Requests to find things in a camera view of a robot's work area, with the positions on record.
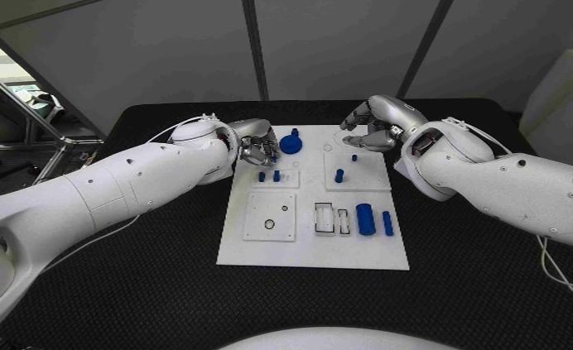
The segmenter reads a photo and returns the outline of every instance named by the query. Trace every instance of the black table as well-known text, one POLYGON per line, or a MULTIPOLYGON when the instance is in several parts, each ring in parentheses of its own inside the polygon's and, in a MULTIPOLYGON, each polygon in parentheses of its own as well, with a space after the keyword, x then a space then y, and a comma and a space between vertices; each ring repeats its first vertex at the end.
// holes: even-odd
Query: black table
MULTIPOLYGON (((100 158, 201 113, 230 122, 338 124, 361 101, 132 107, 100 158)), ((499 104, 423 99, 429 119, 465 119, 533 152, 499 104)), ((398 157, 387 155, 389 165, 398 157)), ((410 271, 217 266, 232 178, 197 187, 40 277, 0 337, 45 348, 217 348, 282 328, 351 326, 458 348, 573 348, 573 294, 540 268, 536 238, 457 195, 441 203, 393 170, 410 271)), ((552 253, 573 273, 573 248, 552 253)))

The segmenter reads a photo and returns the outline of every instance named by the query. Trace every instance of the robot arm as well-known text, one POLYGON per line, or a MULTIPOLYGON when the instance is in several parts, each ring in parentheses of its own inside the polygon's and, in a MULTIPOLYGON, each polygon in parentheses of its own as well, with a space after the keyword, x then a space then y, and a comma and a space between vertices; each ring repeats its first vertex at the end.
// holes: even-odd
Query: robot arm
POLYGON ((374 96, 346 119, 341 129, 376 123, 383 129, 347 137, 351 146, 387 151, 403 143, 395 165, 421 191, 438 201, 457 193, 474 207, 523 230, 573 245, 573 166, 512 153, 496 158, 487 143, 454 118, 428 122, 400 100, 374 96))
POLYGON ((272 165, 279 155, 268 120, 226 125, 206 116, 178 127, 172 139, 146 143, 0 196, 0 320, 54 258, 77 242, 197 185, 232 176, 237 157, 272 165))

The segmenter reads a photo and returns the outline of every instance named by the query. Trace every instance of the white board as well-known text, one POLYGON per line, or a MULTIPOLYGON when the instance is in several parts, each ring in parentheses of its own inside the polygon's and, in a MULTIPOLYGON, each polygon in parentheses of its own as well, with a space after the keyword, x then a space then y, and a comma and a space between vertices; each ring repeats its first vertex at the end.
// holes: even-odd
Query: white board
MULTIPOLYGON (((292 126, 273 128, 279 139, 291 135, 294 130, 292 126)), ((298 126, 298 128, 302 150, 294 155, 283 153, 272 169, 262 169, 245 161, 237 163, 219 250, 219 264, 410 270, 398 211, 392 199, 389 173, 385 163, 383 166, 379 165, 380 161, 383 162, 383 154, 344 145, 343 138, 353 133, 343 132, 335 125, 298 126), (377 183, 374 189, 366 189, 364 185, 359 185, 357 189, 348 189, 347 191, 328 190, 330 177, 325 173, 325 154, 330 153, 348 153, 348 158, 346 158, 346 155, 337 155, 334 160, 338 162, 350 161, 350 167, 346 170, 350 183, 353 183, 353 180, 356 180, 356 183, 377 183), (359 155, 359 161, 351 160, 353 154, 359 155), (359 164, 361 162, 369 165, 374 164, 380 170, 360 169, 359 164), (282 179, 289 177, 291 183, 273 182, 275 170, 281 171, 282 179), (259 182, 260 172, 266 172, 265 184, 259 182), (360 180, 356 176, 360 173, 360 175, 367 175, 367 172, 369 177, 376 179, 363 178, 360 180), (252 202, 250 205, 250 197, 255 194, 259 194, 256 197, 260 197, 260 194, 276 194, 281 201, 272 200, 273 196, 268 198, 263 196, 263 199, 256 203, 252 202), (283 206, 288 206, 289 211, 292 210, 291 204, 286 205, 285 197, 288 195, 294 196, 295 205, 294 219, 286 220, 286 222, 294 221, 295 224, 294 241, 283 237, 283 233, 278 233, 278 237, 273 237, 275 234, 269 235, 272 241, 266 241, 260 236, 266 236, 268 232, 279 228, 279 226, 275 226, 273 229, 266 229, 263 227, 266 220, 275 221, 276 217, 283 218, 282 214, 288 213, 282 210, 283 206), (338 227, 334 236, 318 236, 315 234, 315 203, 331 203, 337 217, 338 209, 348 210, 350 235, 343 236, 338 227), (372 204, 374 211, 377 233, 372 236, 363 236, 359 232, 356 206, 364 203, 372 204), (255 206, 259 209, 269 208, 266 214, 253 217, 255 206), (395 228, 393 237, 387 237, 385 233, 383 211, 390 211, 395 228), (247 241, 246 228, 249 228, 252 234, 253 223, 255 229, 259 230, 259 238, 256 241, 247 241)), ((366 135, 366 133, 366 126, 360 126, 354 130, 356 135, 366 135)), ((288 233, 288 226, 282 226, 281 230, 283 229, 288 233)))

